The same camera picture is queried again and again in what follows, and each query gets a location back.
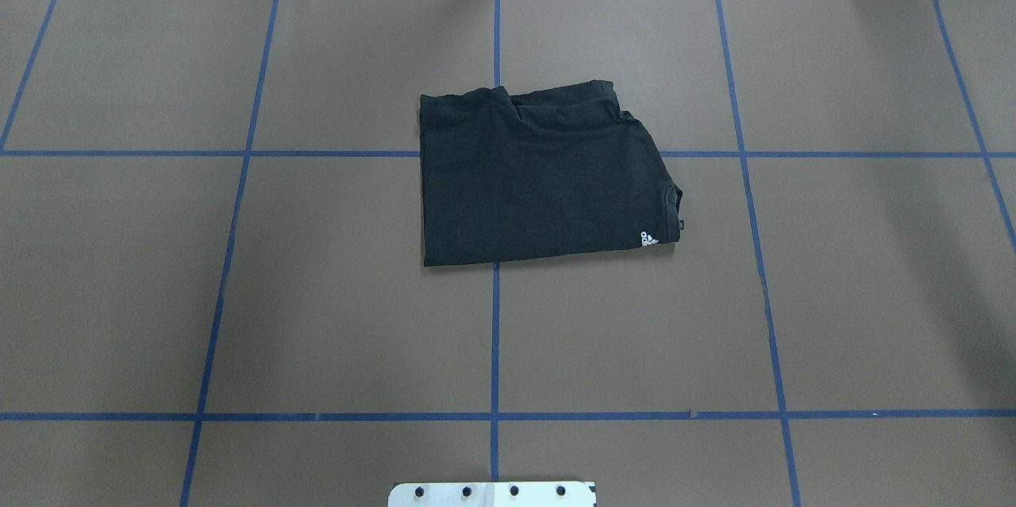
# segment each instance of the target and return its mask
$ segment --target blue tape line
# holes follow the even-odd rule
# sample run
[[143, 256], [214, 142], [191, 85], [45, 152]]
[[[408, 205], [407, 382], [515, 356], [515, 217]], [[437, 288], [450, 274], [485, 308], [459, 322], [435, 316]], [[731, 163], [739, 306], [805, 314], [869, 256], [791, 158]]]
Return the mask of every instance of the blue tape line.
[[147, 411], [0, 411], [0, 422], [193, 422], [196, 414]]
[[[769, 283], [766, 280], [765, 260], [762, 257], [762, 242], [759, 239], [758, 217], [755, 214], [755, 198], [752, 195], [751, 175], [748, 172], [748, 155], [745, 151], [745, 136], [741, 126], [741, 109], [738, 106], [738, 91], [734, 82], [734, 65], [731, 61], [731, 46], [726, 37], [726, 20], [723, 16], [723, 0], [716, 0], [716, 18], [719, 22], [719, 38], [723, 47], [723, 65], [726, 68], [726, 87], [731, 97], [734, 114], [734, 130], [741, 153], [741, 176], [745, 184], [745, 199], [748, 203], [748, 218], [751, 221], [752, 243], [755, 246], [755, 264], [762, 283], [762, 299], [765, 304], [766, 326], [769, 328], [769, 357], [772, 361], [772, 377], [776, 385], [776, 402], [781, 415], [786, 414], [786, 396], [783, 392], [783, 373], [779, 364], [779, 348], [776, 346], [776, 327], [772, 320], [772, 305], [769, 302]], [[780, 420], [783, 431], [783, 451], [786, 454], [786, 472], [790, 482], [790, 498], [793, 507], [801, 507], [801, 490], [798, 486], [798, 467], [793, 458], [793, 442], [790, 438], [790, 423], [785, 416]]]
[[4, 150], [4, 156], [37, 157], [218, 157], [244, 155], [243, 150]]
[[659, 155], [664, 159], [736, 159], [741, 153], [726, 150], [662, 150]]
[[[251, 157], [419, 159], [419, 150], [251, 150]], [[981, 152], [879, 152], [833, 150], [746, 150], [749, 159], [981, 159]], [[245, 150], [2, 150], [0, 156], [36, 157], [242, 157]], [[738, 150], [663, 150], [664, 159], [737, 159]], [[1016, 159], [1016, 152], [988, 152], [993, 159]]]
[[[501, 0], [494, 0], [494, 86], [501, 86]], [[491, 292], [491, 481], [500, 480], [501, 263], [494, 262]]]
[[419, 150], [253, 150], [257, 157], [419, 159]]
[[491, 481], [499, 479], [498, 423], [501, 413], [501, 263], [494, 263], [491, 303]]
[[942, 41], [946, 46], [946, 54], [949, 55], [949, 63], [952, 65], [954, 75], [956, 75], [956, 84], [959, 85], [959, 92], [963, 97], [963, 106], [966, 107], [966, 114], [970, 119], [970, 126], [973, 128], [973, 136], [977, 139], [980, 156], [985, 161], [985, 170], [988, 171], [988, 178], [992, 182], [995, 201], [999, 204], [999, 212], [1002, 214], [1002, 221], [1006, 226], [1006, 233], [1009, 233], [1009, 245], [1012, 247], [1013, 253], [1016, 253], [1016, 230], [1013, 229], [1012, 218], [1009, 216], [1009, 208], [1006, 207], [1006, 200], [1002, 197], [1002, 189], [999, 187], [999, 181], [995, 177], [995, 169], [992, 167], [992, 160], [988, 154], [985, 136], [980, 132], [977, 115], [973, 112], [973, 105], [970, 103], [970, 96], [966, 90], [963, 73], [959, 70], [959, 63], [956, 61], [956, 54], [953, 52], [952, 42], [949, 40], [949, 30], [946, 30], [946, 20], [942, 15], [942, 5], [939, 5], [939, 0], [932, 0], [932, 5], [935, 5], [935, 16], [939, 21], [939, 30], [942, 33]]
[[1016, 409], [846, 409], [787, 411], [789, 420], [878, 420], [918, 418], [1016, 418]]
[[487, 422], [486, 411], [345, 414], [205, 414], [206, 422]]
[[501, 0], [494, 0], [494, 86], [501, 86]]
[[187, 467], [184, 469], [184, 485], [180, 492], [180, 507], [190, 502], [190, 489], [194, 482], [194, 464], [197, 461], [197, 447], [201, 442], [201, 422], [196, 421], [191, 431], [190, 451], [187, 452]]
[[11, 103], [10, 112], [7, 113], [7, 122], [3, 125], [3, 133], [0, 134], [0, 150], [7, 144], [7, 137], [10, 136], [10, 129], [14, 126], [14, 117], [17, 116], [17, 108], [21, 106], [21, 96], [24, 94], [24, 87], [28, 85], [28, 78], [31, 76], [31, 68], [36, 66], [36, 58], [39, 50], [43, 47], [43, 38], [46, 37], [46, 29], [53, 19], [53, 11], [56, 10], [57, 0], [50, 0], [50, 5], [46, 9], [46, 16], [43, 16], [43, 23], [39, 27], [39, 35], [36, 36], [36, 44], [31, 46], [31, 54], [28, 55], [28, 62], [24, 65], [24, 72], [21, 73], [21, 81], [17, 84], [14, 92], [14, 102]]
[[[922, 418], [1016, 418], [1016, 408], [816, 409], [746, 411], [502, 411], [500, 422], [683, 422], [732, 420], [878, 420]], [[490, 422], [486, 411], [422, 413], [133, 413], [4, 411], [0, 422]]]
[[[201, 375], [201, 388], [197, 398], [197, 414], [203, 415], [208, 401], [208, 385], [211, 382], [211, 369], [215, 361], [215, 345], [218, 341], [218, 329], [223, 321], [223, 307], [226, 304], [226, 283], [229, 280], [230, 268], [233, 265], [233, 251], [237, 241], [237, 221], [240, 218], [240, 205], [244, 200], [244, 189], [247, 186], [247, 173], [250, 170], [251, 149], [254, 147], [254, 135], [257, 132], [258, 113], [261, 108], [261, 91], [264, 89], [264, 77], [268, 72], [268, 56], [271, 54], [271, 38], [275, 30], [275, 16], [278, 14], [278, 0], [271, 0], [271, 12], [268, 15], [268, 29], [265, 30], [264, 50], [261, 54], [261, 68], [258, 72], [257, 86], [254, 88], [254, 103], [251, 108], [251, 121], [247, 128], [247, 144], [244, 149], [244, 163], [240, 168], [240, 183], [237, 185], [237, 198], [233, 202], [233, 218], [230, 220], [230, 237], [226, 243], [226, 258], [223, 260], [223, 272], [218, 279], [218, 295], [215, 298], [215, 314], [211, 321], [211, 333], [208, 335], [208, 351], [204, 358], [204, 372]], [[180, 492], [180, 507], [187, 507], [190, 497], [191, 481], [194, 477], [194, 466], [197, 463], [197, 451], [201, 442], [201, 421], [194, 423], [191, 449], [187, 457], [187, 469], [184, 472], [183, 490]]]
[[750, 159], [979, 159], [978, 152], [869, 152], [869, 151], [771, 151], [747, 150]]

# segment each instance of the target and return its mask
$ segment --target blue tape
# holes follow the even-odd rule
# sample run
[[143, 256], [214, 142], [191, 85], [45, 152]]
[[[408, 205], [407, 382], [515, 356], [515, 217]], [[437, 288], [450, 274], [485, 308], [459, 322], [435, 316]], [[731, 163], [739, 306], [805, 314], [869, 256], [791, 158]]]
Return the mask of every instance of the blue tape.
[[180, 507], [190, 502], [190, 489], [194, 482], [194, 465], [197, 463], [197, 448], [201, 442], [201, 422], [196, 421], [191, 431], [191, 445], [187, 452], [187, 467], [184, 469], [184, 485], [180, 492]]
[[1016, 409], [845, 409], [787, 411], [788, 420], [878, 420], [918, 418], [1016, 418]]
[[[723, 0], [716, 0], [716, 18], [719, 22], [719, 40], [723, 48], [723, 65], [726, 68], [726, 87], [731, 97], [734, 114], [734, 131], [741, 153], [741, 176], [744, 179], [745, 199], [748, 203], [748, 218], [751, 221], [752, 243], [755, 246], [755, 264], [762, 283], [762, 299], [765, 305], [766, 325], [769, 328], [769, 357], [772, 362], [772, 377], [776, 385], [776, 403], [781, 415], [786, 414], [786, 397], [783, 392], [783, 373], [779, 364], [779, 348], [776, 345], [776, 327], [772, 320], [772, 305], [769, 302], [769, 283], [765, 275], [765, 260], [762, 257], [762, 242], [759, 239], [758, 217], [755, 214], [755, 198], [752, 195], [751, 175], [748, 173], [748, 155], [745, 151], [745, 136], [741, 127], [741, 109], [738, 106], [738, 91], [734, 82], [734, 66], [731, 61], [731, 46], [726, 37], [726, 20], [723, 16]], [[790, 438], [790, 423], [785, 416], [780, 420], [783, 431], [783, 451], [786, 454], [786, 472], [790, 482], [790, 497], [793, 507], [801, 507], [801, 490], [798, 486], [798, 467], [793, 458], [793, 442]]]
[[[3, 150], [0, 156], [40, 157], [367, 157], [419, 159], [419, 150]], [[981, 152], [875, 152], [833, 150], [663, 150], [664, 159], [981, 159]], [[993, 159], [1016, 159], [1016, 152], [988, 152]]]
[[375, 414], [205, 414], [204, 422], [487, 422], [486, 411], [424, 411]]
[[[494, 86], [501, 86], [501, 0], [494, 0]], [[501, 264], [494, 263], [491, 295], [491, 481], [500, 480]]]
[[[133, 413], [3, 411], [0, 422], [490, 422], [486, 411], [409, 413]], [[502, 411], [500, 422], [682, 422], [732, 420], [878, 420], [922, 418], [1016, 418], [1016, 408], [815, 409], [744, 411]]]
[[252, 150], [257, 157], [419, 159], [419, 150]]
[[243, 150], [4, 150], [4, 156], [37, 157], [218, 157], [244, 155]]
[[0, 422], [195, 422], [196, 414], [147, 411], [0, 411]]
[[0, 150], [3, 150], [3, 146], [7, 144], [7, 137], [10, 136], [10, 129], [13, 128], [14, 118], [17, 116], [17, 108], [21, 106], [21, 96], [24, 94], [24, 88], [28, 85], [31, 69], [36, 66], [36, 58], [39, 56], [39, 50], [43, 47], [46, 29], [50, 26], [50, 20], [53, 19], [53, 11], [56, 10], [56, 7], [57, 0], [50, 0], [50, 5], [46, 9], [46, 16], [43, 16], [43, 23], [39, 27], [39, 35], [36, 36], [36, 44], [31, 46], [28, 62], [25, 63], [24, 72], [21, 73], [21, 81], [17, 84], [17, 90], [14, 92], [14, 102], [10, 105], [10, 112], [7, 113], [7, 121], [3, 125], [3, 133], [0, 133]]
[[501, 263], [494, 263], [491, 303], [491, 481], [499, 479], [498, 423], [501, 410]]
[[501, 0], [494, 0], [494, 86], [501, 86]]
[[[233, 265], [233, 251], [237, 242], [237, 221], [240, 218], [240, 206], [244, 200], [244, 189], [247, 186], [247, 173], [250, 170], [251, 149], [254, 147], [254, 135], [257, 132], [258, 113], [261, 108], [261, 91], [264, 89], [264, 77], [268, 72], [268, 56], [271, 54], [271, 38], [275, 30], [275, 16], [278, 14], [278, 0], [271, 0], [271, 12], [268, 15], [268, 29], [265, 30], [264, 50], [261, 54], [261, 68], [258, 72], [257, 86], [254, 88], [254, 104], [251, 108], [251, 121], [247, 128], [247, 144], [244, 149], [244, 163], [240, 168], [240, 182], [237, 185], [237, 198], [233, 202], [233, 218], [230, 220], [230, 237], [226, 243], [226, 258], [223, 260], [223, 272], [218, 279], [218, 295], [215, 298], [215, 314], [211, 321], [211, 333], [208, 335], [208, 351], [204, 358], [204, 372], [201, 375], [201, 388], [197, 399], [197, 414], [203, 415], [208, 401], [208, 385], [211, 382], [211, 369], [215, 361], [215, 345], [218, 341], [218, 329], [223, 321], [223, 307], [226, 304], [226, 283], [229, 280]], [[191, 439], [191, 450], [187, 457], [187, 468], [184, 471], [183, 490], [180, 492], [180, 507], [187, 507], [190, 497], [191, 482], [194, 477], [194, 466], [197, 462], [197, 450], [201, 442], [201, 421], [194, 423]]]
[[995, 200], [999, 204], [1002, 223], [1005, 224], [1006, 233], [1009, 233], [1009, 245], [1012, 247], [1013, 253], [1016, 253], [1016, 230], [1013, 229], [1012, 218], [1009, 216], [1009, 208], [1006, 207], [1006, 200], [1002, 197], [1002, 189], [999, 187], [999, 181], [995, 177], [995, 168], [992, 167], [992, 160], [989, 157], [988, 146], [985, 144], [985, 136], [980, 132], [980, 125], [977, 123], [977, 115], [973, 112], [973, 105], [970, 103], [970, 94], [966, 90], [963, 73], [959, 70], [959, 63], [956, 61], [956, 54], [953, 52], [952, 42], [949, 40], [949, 30], [946, 29], [946, 20], [942, 15], [942, 5], [939, 5], [939, 0], [932, 0], [932, 5], [935, 5], [935, 16], [939, 21], [939, 30], [942, 34], [942, 41], [946, 46], [946, 54], [949, 56], [949, 63], [952, 65], [953, 73], [956, 75], [956, 84], [959, 86], [959, 92], [963, 98], [963, 106], [966, 107], [966, 114], [970, 119], [973, 136], [977, 139], [980, 156], [985, 161], [985, 170], [988, 171], [988, 178], [991, 179], [992, 191], [995, 193]]

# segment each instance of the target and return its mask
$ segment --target metal plate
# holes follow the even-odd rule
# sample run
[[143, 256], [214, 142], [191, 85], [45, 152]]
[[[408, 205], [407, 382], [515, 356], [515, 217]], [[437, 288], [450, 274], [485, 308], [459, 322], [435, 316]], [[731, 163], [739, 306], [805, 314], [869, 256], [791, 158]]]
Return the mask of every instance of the metal plate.
[[399, 484], [388, 507], [595, 507], [591, 482]]

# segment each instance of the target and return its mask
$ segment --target black t-shirt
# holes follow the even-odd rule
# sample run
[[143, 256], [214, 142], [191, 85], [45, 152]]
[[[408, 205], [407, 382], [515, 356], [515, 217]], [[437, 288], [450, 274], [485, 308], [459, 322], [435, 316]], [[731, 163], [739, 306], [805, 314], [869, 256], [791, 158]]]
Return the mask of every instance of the black t-shirt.
[[634, 249], [681, 237], [678, 188], [614, 84], [422, 96], [424, 265]]

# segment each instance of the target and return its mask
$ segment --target folded t-shirt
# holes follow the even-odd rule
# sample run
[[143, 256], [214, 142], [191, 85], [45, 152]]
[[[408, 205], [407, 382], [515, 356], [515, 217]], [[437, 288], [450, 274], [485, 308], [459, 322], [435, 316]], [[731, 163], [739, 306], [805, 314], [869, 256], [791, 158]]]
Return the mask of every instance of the folded t-shirt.
[[593, 80], [422, 96], [424, 265], [677, 242], [681, 189], [649, 133]]

